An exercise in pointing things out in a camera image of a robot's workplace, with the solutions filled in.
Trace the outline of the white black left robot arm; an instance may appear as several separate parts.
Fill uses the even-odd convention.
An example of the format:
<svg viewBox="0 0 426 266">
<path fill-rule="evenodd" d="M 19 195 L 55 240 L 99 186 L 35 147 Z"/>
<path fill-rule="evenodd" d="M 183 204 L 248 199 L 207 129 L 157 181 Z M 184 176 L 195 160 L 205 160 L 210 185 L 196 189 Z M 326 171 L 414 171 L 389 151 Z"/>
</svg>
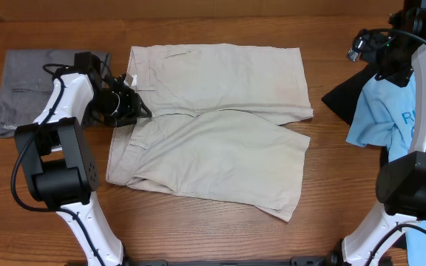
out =
<svg viewBox="0 0 426 266">
<path fill-rule="evenodd" d="M 133 265 L 98 201 L 99 173 L 82 126 L 92 113 L 112 128 L 134 125 L 152 113 L 129 86 L 131 77 L 104 75 L 107 67 L 91 52 L 75 54 L 71 66 L 43 66 L 53 93 L 31 124 L 15 130 L 18 158 L 10 189 L 23 209 L 59 215 L 88 265 Z"/>
</svg>

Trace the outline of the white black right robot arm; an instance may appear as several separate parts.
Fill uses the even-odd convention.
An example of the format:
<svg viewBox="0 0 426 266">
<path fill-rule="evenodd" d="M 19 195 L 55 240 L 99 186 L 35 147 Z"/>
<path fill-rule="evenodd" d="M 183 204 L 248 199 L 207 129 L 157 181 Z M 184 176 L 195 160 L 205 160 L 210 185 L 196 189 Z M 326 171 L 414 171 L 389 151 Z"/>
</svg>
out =
<svg viewBox="0 0 426 266">
<path fill-rule="evenodd" d="M 415 75 L 416 122 L 408 154 L 379 171 L 377 201 L 357 229 L 338 243 L 329 265 L 378 265 L 409 229 L 426 235 L 426 1 L 406 1 L 389 28 L 362 29 L 347 54 L 377 71 L 377 79 Z"/>
</svg>

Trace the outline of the beige khaki shorts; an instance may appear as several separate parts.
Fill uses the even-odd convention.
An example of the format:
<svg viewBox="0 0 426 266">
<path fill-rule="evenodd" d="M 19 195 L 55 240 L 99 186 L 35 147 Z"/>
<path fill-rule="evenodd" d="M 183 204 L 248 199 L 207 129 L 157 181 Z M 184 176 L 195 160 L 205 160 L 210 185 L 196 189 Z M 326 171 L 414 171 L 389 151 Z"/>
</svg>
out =
<svg viewBox="0 0 426 266">
<path fill-rule="evenodd" d="M 299 49 L 134 46 L 127 72 L 152 115 L 114 130 L 109 183 L 291 219 L 310 137 L 288 124 L 314 115 Z"/>
</svg>

